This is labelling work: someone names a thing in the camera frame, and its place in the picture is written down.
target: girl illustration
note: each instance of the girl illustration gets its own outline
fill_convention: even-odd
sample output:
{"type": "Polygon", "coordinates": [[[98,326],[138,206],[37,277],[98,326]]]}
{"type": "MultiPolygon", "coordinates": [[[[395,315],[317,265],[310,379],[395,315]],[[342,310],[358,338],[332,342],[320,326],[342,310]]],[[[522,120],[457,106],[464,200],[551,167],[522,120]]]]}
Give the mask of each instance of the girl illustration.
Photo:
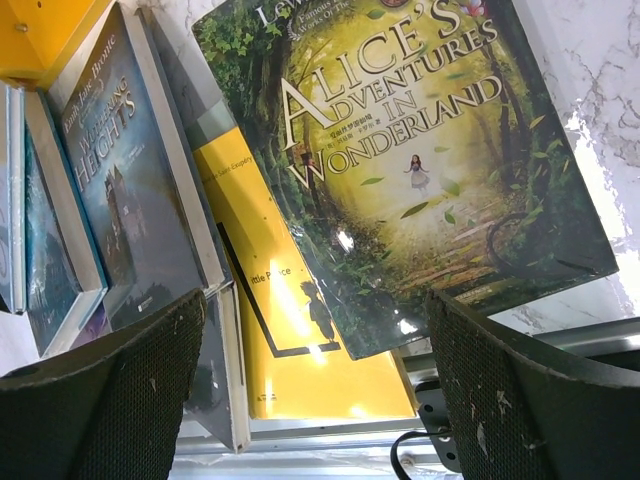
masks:
{"type": "Polygon", "coordinates": [[[418,155],[411,157],[409,170],[404,173],[411,173],[411,188],[417,188],[421,192],[427,189],[430,181],[430,178],[427,176],[429,172],[422,168],[422,162],[418,155]]]}

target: blue book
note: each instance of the blue book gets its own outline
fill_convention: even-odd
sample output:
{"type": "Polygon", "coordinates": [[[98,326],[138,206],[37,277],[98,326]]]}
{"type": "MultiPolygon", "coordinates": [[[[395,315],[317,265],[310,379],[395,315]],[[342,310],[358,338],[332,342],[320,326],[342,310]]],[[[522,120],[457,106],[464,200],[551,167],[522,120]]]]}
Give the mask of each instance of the blue book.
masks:
{"type": "Polygon", "coordinates": [[[59,118],[113,330],[228,279],[139,15],[115,4],[59,118]]]}
{"type": "Polygon", "coordinates": [[[49,357],[71,348],[107,285],[42,95],[25,107],[27,315],[49,357]]]}

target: castle illustration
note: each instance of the castle illustration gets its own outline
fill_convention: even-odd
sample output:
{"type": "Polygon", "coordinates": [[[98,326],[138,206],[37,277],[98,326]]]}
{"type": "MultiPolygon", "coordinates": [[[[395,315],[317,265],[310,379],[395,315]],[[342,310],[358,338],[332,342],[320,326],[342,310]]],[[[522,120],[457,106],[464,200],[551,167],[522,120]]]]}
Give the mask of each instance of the castle illustration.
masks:
{"type": "Polygon", "coordinates": [[[112,254],[122,252],[127,248],[125,245],[146,236],[147,229],[140,202],[135,192],[127,188],[117,166],[113,167],[113,172],[107,172],[104,184],[113,230],[113,236],[108,237],[107,252],[112,254]]]}

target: yellow book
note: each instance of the yellow book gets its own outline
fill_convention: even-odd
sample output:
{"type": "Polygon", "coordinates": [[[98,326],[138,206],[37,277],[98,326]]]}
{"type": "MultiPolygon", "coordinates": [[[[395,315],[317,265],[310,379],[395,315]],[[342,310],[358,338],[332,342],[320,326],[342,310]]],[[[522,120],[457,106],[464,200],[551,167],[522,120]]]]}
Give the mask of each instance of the yellow book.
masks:
{"type": "Polygon", "coordinates": [[[349,357],[239,129],[194,155],[238,282],[251,417],[415,416],[394,354],[349,357]]]}

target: yellow shelf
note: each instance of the yellow shelf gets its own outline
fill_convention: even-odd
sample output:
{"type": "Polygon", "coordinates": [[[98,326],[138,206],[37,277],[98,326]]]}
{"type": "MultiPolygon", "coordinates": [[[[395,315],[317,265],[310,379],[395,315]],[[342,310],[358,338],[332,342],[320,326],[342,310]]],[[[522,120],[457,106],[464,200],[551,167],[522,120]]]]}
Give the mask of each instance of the yellow shelf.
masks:
{"type": "Polygon", "coordinates": [[[0,0],[0,78],[48,88],[111,0],[0,0]]]}

